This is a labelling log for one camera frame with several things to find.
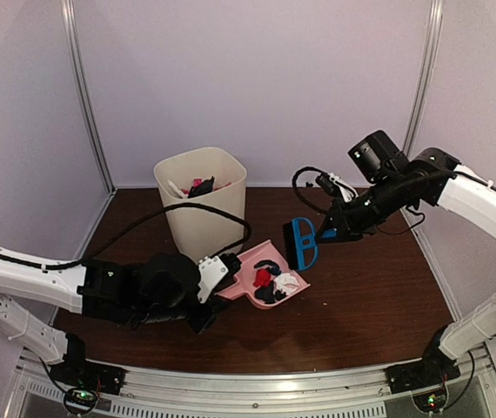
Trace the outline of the blue hand brush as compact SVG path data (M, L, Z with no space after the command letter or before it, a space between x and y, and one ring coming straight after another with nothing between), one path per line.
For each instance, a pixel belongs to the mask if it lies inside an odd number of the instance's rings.
M285 259L291 270L302 272L312 268L318 260L314 224L304 217L297 217L282 226Z

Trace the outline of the pink plastic dustpan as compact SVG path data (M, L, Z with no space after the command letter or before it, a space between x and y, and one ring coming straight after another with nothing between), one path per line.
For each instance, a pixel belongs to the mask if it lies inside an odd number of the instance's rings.
M253 306L269 310L304 292L311 285L295 270L270 239L239 254L240 270L233 283L217 292L227 300L246 297Z

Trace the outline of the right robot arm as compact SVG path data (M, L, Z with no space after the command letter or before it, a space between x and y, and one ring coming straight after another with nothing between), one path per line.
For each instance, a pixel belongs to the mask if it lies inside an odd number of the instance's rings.
M318 244L360 240L397 210L420 202L439 207L496 239L496 187L454 156L428 148L409 159L384 131L358 142L349 156L370 187L350 201L335 198L315 235ZM433 337L416 377L435 383L469 349L496 336L496 293Z

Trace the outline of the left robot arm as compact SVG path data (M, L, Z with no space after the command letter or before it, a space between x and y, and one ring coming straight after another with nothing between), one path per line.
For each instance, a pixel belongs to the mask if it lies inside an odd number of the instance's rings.
M102 260L55 261L0 247L0 330L77 387L95 377L84 342L48 326L19 305L17 297L60 307L84 317L137 329L144 324L185 320L197 333L210 326L222 302L215 288L241 262L222 253L194 262L180 253L158 253L145 263Z

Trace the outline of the white paper scrap right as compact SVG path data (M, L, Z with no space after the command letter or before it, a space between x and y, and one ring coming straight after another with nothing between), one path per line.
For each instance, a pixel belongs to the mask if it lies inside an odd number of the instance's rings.
M299 288L298 280L290 273L281 273L274 279L275 291L285 296L293 294Z

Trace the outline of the white paper scrap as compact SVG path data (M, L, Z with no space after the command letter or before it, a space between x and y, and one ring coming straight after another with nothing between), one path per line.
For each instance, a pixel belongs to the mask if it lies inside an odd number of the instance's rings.
M171 180L167 181L168 186L170 187L171 191L179 198L179 199L187 199L189 197L189 191L180 188L177 186L174 182Z
M298 280L290 273L281 273L274 279L275 291L285 296L293 294L299 288Z

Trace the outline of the dark blue paper scrap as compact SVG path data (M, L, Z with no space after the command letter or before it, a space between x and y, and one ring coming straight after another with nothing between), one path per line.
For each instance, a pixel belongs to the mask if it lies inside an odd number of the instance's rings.
M260 260L253 267L256 272L252 285L255 287L254 296L257 300L273 305L287 297L287 292L275 283L275 279L282 273L275 261Z

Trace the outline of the red paper scrap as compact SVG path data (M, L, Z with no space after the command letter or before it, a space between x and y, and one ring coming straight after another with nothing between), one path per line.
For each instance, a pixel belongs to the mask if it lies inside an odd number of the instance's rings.
M258 269L253 285L256 288L268 287L273 282L274 277L267 269Z

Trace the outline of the white paper scrap front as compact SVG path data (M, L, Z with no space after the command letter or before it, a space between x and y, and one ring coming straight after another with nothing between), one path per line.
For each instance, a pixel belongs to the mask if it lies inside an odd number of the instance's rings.
M180 188L177 186L174 182L171 180L167 181L168 186L170 187L171 191L179 198L179 199L187 199L189 197L189 191Z

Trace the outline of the black paper scrap front-left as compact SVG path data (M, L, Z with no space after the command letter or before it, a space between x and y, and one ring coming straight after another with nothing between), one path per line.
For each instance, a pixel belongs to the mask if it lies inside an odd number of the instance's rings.
M215 184L215 178L210 177L208 183L203 183L199 188L194 189L189 194L189 199L204 196L205 194L211 193L211 186Z

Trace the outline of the pink paper scrap left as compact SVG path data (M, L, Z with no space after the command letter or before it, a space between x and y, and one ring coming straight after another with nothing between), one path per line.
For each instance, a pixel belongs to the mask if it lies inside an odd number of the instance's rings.
M191 186L188 188L180 188L180 191L185 193L186 195L189 195L191 191L193 191L196 188L199 188L203 183L208 183L209 179L201 179L201 178L196 178L192 180ZM224 187L227 187L229 185L232 185L232 182L227 182L222 185L212 185L211 186L211 191L217 191L219 189L222 189Z

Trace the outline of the aluminium front rail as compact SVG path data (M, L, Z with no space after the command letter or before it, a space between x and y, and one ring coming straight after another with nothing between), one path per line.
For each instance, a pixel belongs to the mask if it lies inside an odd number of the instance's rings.
M194 374L121 366L117 395L101 394L85 417L496 417L496 367L486 346L457 365L461 376L446 383L443 414L422 413L418 394L435 386L393 393L386 370L392 364L290 374ZM70 417L63 394L37 357L24 349L12 375L1 417Z

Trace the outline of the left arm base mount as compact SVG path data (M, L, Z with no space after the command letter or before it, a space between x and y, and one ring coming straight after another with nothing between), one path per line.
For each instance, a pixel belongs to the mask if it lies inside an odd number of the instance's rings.
M85 343L74 334L65 335L63 361L50 366L50 376L58 382L104 394L119 395L125 370L121 367L88 361Z

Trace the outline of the right frame post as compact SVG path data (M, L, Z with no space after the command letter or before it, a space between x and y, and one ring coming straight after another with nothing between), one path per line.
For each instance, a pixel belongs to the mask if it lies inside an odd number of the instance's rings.
M439 41L443 27L444 3L443 0L432 0L430 2L430 11L426 26L426 40L421 59L419 78L403 144L403 151L407 155L412 152L426 107L427 93L432 82L434 66L439 51Z

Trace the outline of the frame post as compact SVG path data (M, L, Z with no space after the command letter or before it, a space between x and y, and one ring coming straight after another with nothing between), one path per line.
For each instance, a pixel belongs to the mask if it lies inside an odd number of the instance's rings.
M75 2L71 0L62 0L60 4L64 30L70 53L70 63L77 87L78 102L82 112L84 126L104 189L108 194L112 194L116 191L116 187L114 186L108 162L104 153L104 148L101 143L95 112L90 99L84 61L79 43Z
M421 59L419 78L403 144L403 151L407 155L412 152L426 107L427 93L432 82L434 66L439 51L439 41L443 27L444 3L443 0L432 0L430 2L430 11L426 26L426 40Z

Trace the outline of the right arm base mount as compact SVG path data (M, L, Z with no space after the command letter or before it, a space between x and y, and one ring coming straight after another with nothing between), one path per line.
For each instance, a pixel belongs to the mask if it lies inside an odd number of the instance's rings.
M439 385L460 377L456 360L443 354L440 349L441 335L446 327L440 328L430 339L420 360L399 363L385 370L386 379L392 394L414 391Z

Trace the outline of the left frame post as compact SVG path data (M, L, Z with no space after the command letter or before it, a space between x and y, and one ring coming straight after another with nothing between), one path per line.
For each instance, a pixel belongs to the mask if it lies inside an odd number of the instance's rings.
M64 30L70 53L70 63L77 87L78 102L82 112L84 126L104 189L108 194L112 194L116 191L116 187L114 186L108 162L104 153L104 148L101 143L95 112L90 99L84 61L79 43L75 2L71 0L62 0L60 4Z

